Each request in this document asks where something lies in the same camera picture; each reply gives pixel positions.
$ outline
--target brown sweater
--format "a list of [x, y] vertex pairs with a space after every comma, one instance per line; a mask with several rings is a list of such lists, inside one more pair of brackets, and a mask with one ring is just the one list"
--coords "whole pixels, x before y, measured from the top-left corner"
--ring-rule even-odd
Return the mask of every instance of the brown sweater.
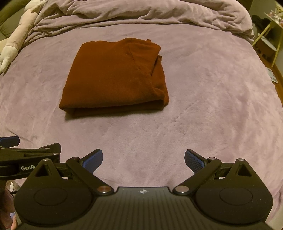
[[84, 43], [59, 107], [73, 116], [163, 109], [169, 97], [159, 51], [149, 39]]

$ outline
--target white plush toy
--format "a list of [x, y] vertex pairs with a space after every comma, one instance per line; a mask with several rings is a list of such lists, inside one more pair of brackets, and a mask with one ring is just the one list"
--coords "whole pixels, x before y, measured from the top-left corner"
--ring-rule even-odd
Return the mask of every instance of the white plush toy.
[[7, 39], [0, 54], [0, 73], [5, 72], [9, 64], [16, 58], [27, 34], [33, 28], [34, 22], [41, 11], [45, 0], [31, 0], [25, 7], [25, 12], [21, 16], [18, 27], [14, 30], [11, 36]]

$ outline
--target bed sheet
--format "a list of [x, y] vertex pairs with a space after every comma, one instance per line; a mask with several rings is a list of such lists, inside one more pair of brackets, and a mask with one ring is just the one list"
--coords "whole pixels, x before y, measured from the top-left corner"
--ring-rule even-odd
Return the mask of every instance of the bed sheet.
[[[80, 46], [126, 37], [161, 46], [169, 105], [159, 112], [68, 117], [59, 102]], [[268, 221], [282, 200], [282, 115], [251, 45], [231, 32], [192, 24], [73, 29], [34, 41], [0, 76], [0, 133], [19, 135], [19, 147], [59, 142], [62, 162], [100, 148], [104, 160], [94, 174], [115, 189], [172, 189], [193, 174], [184, 163], [187, 149], [222, 162], [245, 158], [274, 198]]]

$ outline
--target wooden floor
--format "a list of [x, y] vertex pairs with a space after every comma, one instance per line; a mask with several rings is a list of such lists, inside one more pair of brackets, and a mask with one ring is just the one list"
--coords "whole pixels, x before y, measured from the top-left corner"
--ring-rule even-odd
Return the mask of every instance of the wooden floor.
[[277, 81], [278, 81], [278, 84], [275, 83], [275, 82], [272, 82], [275, 86], [275, 89], [277, 91], [277, 94], [278, 94], [278, 97], [280, 98], [281, 100], [281, 103], [283, 105], [283, 77], [282, 77], [282, 74], [279, 72], [278, 68], [275, 66], [271, 67], [271, 63], [269, 63], [265, 58], [263, 58], [262, 56], [260, 56], [258, 54], [258, 56], [260, 57], [262, 63], [267, 67], [267, 68], [270, 68], [273, 72], [273, 74], [275, 75]]

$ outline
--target person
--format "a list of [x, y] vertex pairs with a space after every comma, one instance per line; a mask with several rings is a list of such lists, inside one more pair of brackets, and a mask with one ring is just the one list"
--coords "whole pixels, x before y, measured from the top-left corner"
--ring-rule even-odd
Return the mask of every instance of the person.
[[11, 213], [15, 212], [14, 207], [14, 198], [10, 194], [7, 187], [5, 187], [5, 191], [2, 198], [2, 205], [0, 207], [0, 221], [4, 225], [6, 229], [15, 230], [18, 226], [16, 215], [11, 217]]

